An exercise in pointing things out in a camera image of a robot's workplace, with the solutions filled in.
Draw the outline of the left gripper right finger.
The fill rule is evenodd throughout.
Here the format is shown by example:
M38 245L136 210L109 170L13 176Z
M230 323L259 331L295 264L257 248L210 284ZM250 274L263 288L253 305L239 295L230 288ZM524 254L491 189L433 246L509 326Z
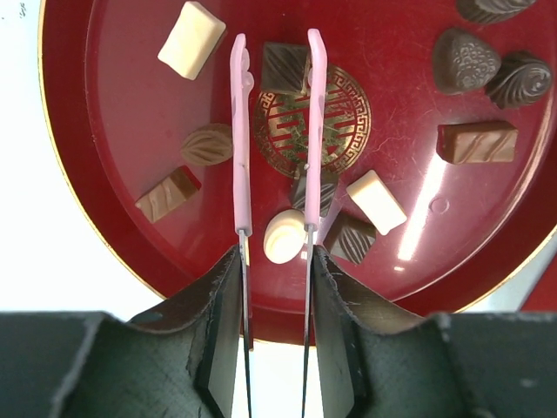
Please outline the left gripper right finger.
M313 261L314 326L326 417L432 417L437 334L347 274Z

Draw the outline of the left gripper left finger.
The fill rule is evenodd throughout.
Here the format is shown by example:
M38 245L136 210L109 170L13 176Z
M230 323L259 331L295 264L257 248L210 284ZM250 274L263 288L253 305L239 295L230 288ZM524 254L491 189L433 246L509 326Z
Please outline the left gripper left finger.
M130 320L151 334L191 338L186 362L191 393L210 417L232 415L241 298L239 249L233 246L203 276Z

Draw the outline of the pink metal tongs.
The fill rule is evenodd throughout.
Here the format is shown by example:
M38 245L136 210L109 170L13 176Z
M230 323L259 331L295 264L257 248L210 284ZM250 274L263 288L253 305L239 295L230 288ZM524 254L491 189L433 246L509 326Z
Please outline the pink metal tongs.
M327 75L327 51L320 31L307 31L311 51L310 104L308 127L308 151L305 187L305 230L308 233L305 317L304 317L304 361L301 398L301 414L305 415L307 394L308 361L312 320L312 258L316 242L315 233L320 221L322 140L325 111L325 89ZM245 382L247 404L252 404L250 351L251 295L249 289L248 238L252 235L252 205L250 187L250 127L248 98L254 85L250 73L250 54L246 49L245 34L236 36L230 55L230 90L232 100L232 194L235 231L238 235L242 273L242 314L245 357Z

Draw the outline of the red chocolate box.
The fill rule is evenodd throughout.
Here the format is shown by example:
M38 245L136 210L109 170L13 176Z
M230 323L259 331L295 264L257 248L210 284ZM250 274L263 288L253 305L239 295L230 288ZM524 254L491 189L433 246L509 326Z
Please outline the red chocolate box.
M556 256L554 256L520 310L524 312L555 312L557 310Z

